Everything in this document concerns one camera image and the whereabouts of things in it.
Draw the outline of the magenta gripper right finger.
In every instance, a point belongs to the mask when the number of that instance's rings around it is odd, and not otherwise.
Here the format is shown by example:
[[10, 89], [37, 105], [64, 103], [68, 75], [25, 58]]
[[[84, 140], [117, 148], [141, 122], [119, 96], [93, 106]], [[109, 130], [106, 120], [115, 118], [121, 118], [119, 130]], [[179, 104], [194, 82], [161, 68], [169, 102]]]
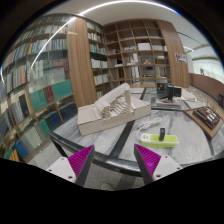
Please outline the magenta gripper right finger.
[[138, 144], [134, 145], [134, 155], [146, 185], [182, 169], [169, 155], [160, 156]]

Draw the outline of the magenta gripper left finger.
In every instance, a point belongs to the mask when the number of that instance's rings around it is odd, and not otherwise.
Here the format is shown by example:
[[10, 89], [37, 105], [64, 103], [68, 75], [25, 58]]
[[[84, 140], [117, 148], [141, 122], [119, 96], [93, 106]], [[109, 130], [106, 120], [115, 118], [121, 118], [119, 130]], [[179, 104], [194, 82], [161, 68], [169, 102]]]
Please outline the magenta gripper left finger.
[[59, 157], [47, 171], [83, 187], [94, 158], [95, 147], [86, 147], [70, 157]]

